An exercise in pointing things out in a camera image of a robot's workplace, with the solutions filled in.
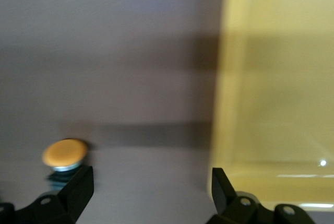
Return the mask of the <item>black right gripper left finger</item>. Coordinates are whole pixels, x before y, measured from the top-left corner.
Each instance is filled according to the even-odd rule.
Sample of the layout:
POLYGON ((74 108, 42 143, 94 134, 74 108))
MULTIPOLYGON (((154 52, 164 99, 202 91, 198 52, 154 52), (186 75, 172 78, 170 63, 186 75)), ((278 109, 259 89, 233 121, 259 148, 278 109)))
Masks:
POLYGON ((1 203, 1 223, 76 223, 93 193, 93 167, 82 166, 60 191, 45 193, 22 209, 1 203))

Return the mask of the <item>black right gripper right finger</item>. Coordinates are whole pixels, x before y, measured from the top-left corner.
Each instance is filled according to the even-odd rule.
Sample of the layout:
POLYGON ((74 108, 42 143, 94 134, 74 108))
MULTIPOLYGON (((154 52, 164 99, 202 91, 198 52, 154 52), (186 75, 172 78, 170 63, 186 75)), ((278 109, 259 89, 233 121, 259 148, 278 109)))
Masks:
POLYGON ((236 192, 221 168, 212 169, 211 194, 217 210, 212 223, 314 223, 298 206, 278 204, 269 210, 253 194, 236 192))

